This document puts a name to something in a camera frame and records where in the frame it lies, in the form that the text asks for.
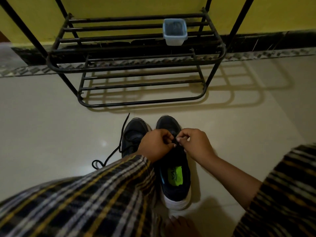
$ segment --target shoe rack shelf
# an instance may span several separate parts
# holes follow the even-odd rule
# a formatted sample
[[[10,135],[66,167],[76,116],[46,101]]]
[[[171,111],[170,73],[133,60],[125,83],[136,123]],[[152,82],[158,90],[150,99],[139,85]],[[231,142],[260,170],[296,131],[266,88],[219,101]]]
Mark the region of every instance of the shoe rack shelf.
[[[249,10],[253,0],[246,0],[243,9],[241,10],[237,21],[232,28],[231,34],[228,36],[226,43],[223,42],[221,36],[218,34],[214,24],[211,21],[208,11],[210,9],[211,0],[207,0],[206,6],[202,7],[198,13],[191,14],[174,14],[174,15],[152,15],[152,16],[132,16],[132,17],[107,17],[107,18],[87,18],[87,19],[75,19],[71,13],[67,13],[61,0],[55,0],[58,4],[65,22],[62,25],[57,38],[49,53],[42,47],[36,37],[27,28],[24,22],[20,19],[17,13],[12,9],[6,0],[0,0],[1,6],[14,20],[14,22],[20,27],[24,34],[34,44],[34,46],[40,51],[42,56],[46,59],[46,63],[50,69],[57,72],[71,91],[76,95],[81,105],[85,107],[110,107],[110,106],[122,106],[122,105],[140,105],[140,104],[153,104],[153,103],[166,103],[166,102],[178,102],[196,100],[203,97],[207,91],[207,88],[219,67],[219,64],[227,53],[227,47],[230,45],[233,37],[238,31],[247,11]],[[186,20],[200,21],[186,21],[187,27],[199,27],[199,31],[188,31],[188,39],[182,46],[167,46],[162,39],[162,23],[166,18],[182,18]],[[129,21],[152,21],[154,23],[148,24],[128,24]],[[124,25],[115,25],[116,22],[127,22]],[[80,23],[80,27],[74,27],[74,25]],[[84,26],[87,23],[100,23],[98,26]],[[210,31],[203,31],[204,26],[209,26]],[[100,37],[79,37],[79,32],[89,31],[112,31],[112,30],[132,30],[132,29],[156,29],[156,34],[138,34],[138,35],[120,35],[120,36],[100,36]],[[65,33],[71,32],[73,38],[64,38]],[[112,45],[109,46],[106,42],[111,41],[126,41],[134,40],[130,45]],[[60,44],[70,44],[66,47],[60,47]],[[97,47],[87,43],[98,43]],[[208,50],[207,55],[197,55],[196,47],[203,47]],[[102,58],[102,55],[106,53],[107,58]],[[73,56],[81,55],[85,57],[85,64],[77,68],[63,68],[57,65],[61,56]],[[210,75],[205,80],[201,68],[201,65],[214,64]],[[118,85],[99,85],[93,87],[85,87],[85,82],[94,79],[111,79],[120,77],[136,77],[144,76],[141,72],[127,72],[126,70],[146,69],[147,76],[151,75],[169,75],[178,73],[198,73],[199,78],[187,79],[187,80],[174,80],[174,81],[157,81],[139,84],[118,84]],[[106,74],[100,76],[87,77],[87,73],[103,72],[103,71],[122,71],[118,74]],[[68,80],[65,74],[67,73],[82,73],[80,86],[76,89]],[[156,99],[156,100],[144,100],[144,101],[130,101],[130,102],[117,102],[117,103],[102,103],[102,104],[88,104],[82,97],[83,91],[98,91],[106,89],[116,88],[128,88],[128,87],[146,87],[146,86],[164,86],[164,85],[178,85],[185,83],[201,83],[203,86],[202,92],[194,97],[182,97],[173,99]]]

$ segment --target shoelace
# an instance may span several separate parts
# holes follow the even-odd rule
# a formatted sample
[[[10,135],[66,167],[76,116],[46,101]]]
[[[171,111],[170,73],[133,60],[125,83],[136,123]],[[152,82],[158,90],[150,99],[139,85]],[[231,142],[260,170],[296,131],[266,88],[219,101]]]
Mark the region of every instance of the shoelace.
[[[130,113],[128,113],[128,116],[126,117],[126,119],[125,119],[125,121],[124,121],[124,124],[123,124],[123,127],[122,127],[122,131],[121,131],[121,138],[120,138],[120,140],[119,140],[119,145],[118,145],[118,147],[116,147],[116,149],[107,157],[107,159],[105,160],[104,163],[102,163],[102,161],[100,161],[100,160],[98,160],[98,159],[95,159],[95,160],[92,162],[92,167],[95,168],[96,170],[99,169],[99,167],[97,166],[97,163],[99,163],[102,167],[105,167],[106,164],[107,164],[107,162],[109,161],[109,159],[112,157],[112,155],[114,155],[115,152],[117,152],[117,150],[118,150],[120,153],[122,153],[122,152],[126,151],[128,148],[136,146],[136,143],[133,143],[133,145],[130,145],[130,146],[126,147],[124,150],[120,150],[121,145],[122,145],[122,138],[123,138],[124,128],[125,128],[125,125],[126,125],[126,122],[127,122],[128,118],[129,118],[129,116],[130,116]]]

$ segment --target hand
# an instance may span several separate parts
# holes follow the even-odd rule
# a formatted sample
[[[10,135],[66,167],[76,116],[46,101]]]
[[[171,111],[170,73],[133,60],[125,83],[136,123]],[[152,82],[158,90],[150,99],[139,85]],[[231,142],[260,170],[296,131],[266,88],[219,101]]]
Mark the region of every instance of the hand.
[[[166,129],[149,131],[142,138],[135,154],[143,155],[151,162],[164,157],[176,144],[172,143],[173,135]]]
[[[204,131],[185,128],[176,137],[187,153],[199,164],[210,157],[216,157],[213,147]]]

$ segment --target black metal shoe rack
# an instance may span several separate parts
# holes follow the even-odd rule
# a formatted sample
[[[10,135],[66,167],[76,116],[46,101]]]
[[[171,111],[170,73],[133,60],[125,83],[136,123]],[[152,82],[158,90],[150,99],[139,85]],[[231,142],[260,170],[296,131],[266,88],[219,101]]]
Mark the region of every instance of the black metal shoe rack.
[[[220,35],[216,31],[213,25],[208,11],[210,10],[211,0],[207,0],[206,6],[202,8],[199,13],[192,14],[176,14],[176,15],[152,15],[152,16],[132,16],[132,17],[108,17],[108,18],[87,18],[87,19],[74,19],[71,13],[67,13],[61,0],[55,0],[60,8],[65,22],[62,25],[60,32],[53,44],[53,47],[49,53],[43,48],[36,37],[24,24],[18,14],[13,10],[10,4],[6,0],[0,0],[0,5],[18,25],[18,27],[24,32],[32,44],[38,49],[42,56],[46,59],[46,63],[50,69],[56,71],[61,79],[66,83],[70,90],[76,95],[81,105],[85,107],[110,107],[110,106],[122,106],[122,105],[140,105],[140,104],[153,104],[153,103],[166,103],[166,102],[177,102],[177,101],[189,101],[196,100],[207,91],[219,64],[226,55],[227,49],[229,48],[235,34],[237,33],[244,17],[246,16],[253,0],[246,0],[232,30],[228,36],[226,43],[223,42]],[[199,31],[189,31],[188,40],[184,42],[182,46],[167,46],[165,43],[155,43],[146,45],[128,45],[128,46],[110,46],[103,47],[101,43],[106,41],[118,41],[118,40],[144,40],[144,39],[160,39],[162,38],[162,31],[157,34],[139,34],[139,35],[120,35],[120,36],[101,36],[101,37],[83,37],[78,36],[78,32],[83,31],[110,31],[110,30],[131,30],[131,29],[162,29],[162,22],[165,18],[201,18],[199,22],[186,22],[188,27],[199,26]],[[105,26],[86,26],[86,27],[74,27],[76,23],[115,23],[117,21],[143,21],[143,20],[161,20],[160,24],[139,24],[139,25],[105,25]],[[203,31],[204,26],[209,26],[211,31]],[[64,38],[66,32],[71,32],[74,38]],[[100,47],[86,47],[83,43],[100,43]],[[58,48],[61,43],[77,43],[66,48]],[[203,45],[210,50],[213,50],[207,55],[196,55],[195,46]],[[157,50],[164,50],[163,54],[160,55],[135,55],[135,56],[120,56],[113,58],[94,58],[101,53],[115,53],[120,51],[129,52],[135,50],[137,53],[139,50],[145,49],[147,53],[157,53]],[[79,54],[84,55],[85,64],[77,68],[61,68],[57,65],[58,57],[61,55],[73,55]],[[205,81],[200,65],[214,64],[210,75]],[[166,67],[184,67],[192,66],[193,68],[182,68],[170,70]],[[144,73],[140,72],[124,72],[118,74],[107,74],[102,76],[91,76],[87,77],[89,72],[100,72],[100,71],[119,71],[119,70],[133,70],[133,69],[149,69],[149,68],[164,68],[164,70],[153,70],[146,72],[147,76],[151,75],[168,75],[178,73],[198,73],[199,79],[189,80],[175,80],[175,81],[159,81],[159,82],[148,82],[139,84],[121,84],[121,85],[104,85],[104,86],[93,86],[85,87],[85,81],[94,79],[109,79],[109,78],[120,78],[120,77],[136,77],[144,76]],[[79,89],[77,90],[65,73],[82,73]],[[157,100],[145,100],[145,101],[130,101],[130,102],[118,102],[118,103],[105,103],[105,104],[93,104],[90,105],[85,102],[82,98],[83,91],[96,91],[105,89],[116,89],[116,88],[128,88],[128,87],[146,87],[146,86],[160,86],[160,85],[176,85],[184,83],[201,83],[203,85],[203,91],[200,95],[194,97],[183,97],[173,99],[157,99]]]

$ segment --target sleeve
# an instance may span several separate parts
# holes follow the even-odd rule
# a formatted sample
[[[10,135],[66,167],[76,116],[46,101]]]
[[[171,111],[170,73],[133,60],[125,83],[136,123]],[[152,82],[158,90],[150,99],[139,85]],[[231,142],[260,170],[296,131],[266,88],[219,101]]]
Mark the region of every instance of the sleeve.
[[[155,174],[140,155],[45,183],[0,204],[0,236],[154,236]]]
[[[292,149],[263,182],[234,236],[316,236],[316,146]]]

